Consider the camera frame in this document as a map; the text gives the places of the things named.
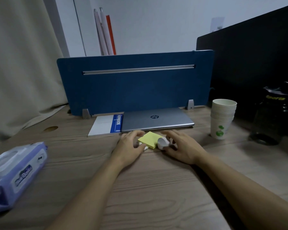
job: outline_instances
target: desk grommet hole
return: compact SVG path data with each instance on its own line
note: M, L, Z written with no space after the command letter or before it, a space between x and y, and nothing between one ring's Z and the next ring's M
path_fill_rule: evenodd
M48 127L45 130L43 130L43 132L50 132L50 131L54 131L57 130L59 127L58 126L52 126L52 127Z

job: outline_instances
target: wood grain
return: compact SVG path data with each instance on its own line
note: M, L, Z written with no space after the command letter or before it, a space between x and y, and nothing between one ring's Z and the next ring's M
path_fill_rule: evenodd
M87 137L95 118L83 120L69 107L0 144L0 154L12 147L45 141L49 160L14 209L0 214L2 229L43 229L92 178L110 156L119 134ZM247 140L249 131L234 122L225 140L210 131L210 109L185 111L195 122L180 131L288 201L288 139L280 146ZM54 131L43 130L58 126ZM192 169L147 150L121 172L108 200L102 230L110 229L243 229L221 193L198 168Z

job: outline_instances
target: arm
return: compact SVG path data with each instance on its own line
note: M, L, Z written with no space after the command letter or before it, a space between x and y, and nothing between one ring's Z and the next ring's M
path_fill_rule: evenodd
M134 148L136 136L143 131L123 134L111 158L96 172L89 184L67 204L54 222L46 230L97 230L103 211L119 172L130 165L141 154L145 144Z
M288 202L208 154L190 136L176 130L163 134L177 143L177 150L167 147L166 153L204 170L247 228L288 230Z

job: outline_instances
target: purple wet wipes pack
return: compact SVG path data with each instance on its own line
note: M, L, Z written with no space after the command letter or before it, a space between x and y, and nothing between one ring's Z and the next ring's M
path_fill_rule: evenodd
M44 142L15 147L0 155L0 212L13 208L46 159Z

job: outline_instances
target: metal bracket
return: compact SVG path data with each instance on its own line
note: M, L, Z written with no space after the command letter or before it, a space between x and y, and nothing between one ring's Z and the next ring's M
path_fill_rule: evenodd
M188 101L188 105L187 105L187 110L192 110L194 109L194 100L191 99Z
M82 109L82 117L83 117L83 119L90 119L91 118L91 115L88 112L88 109Z

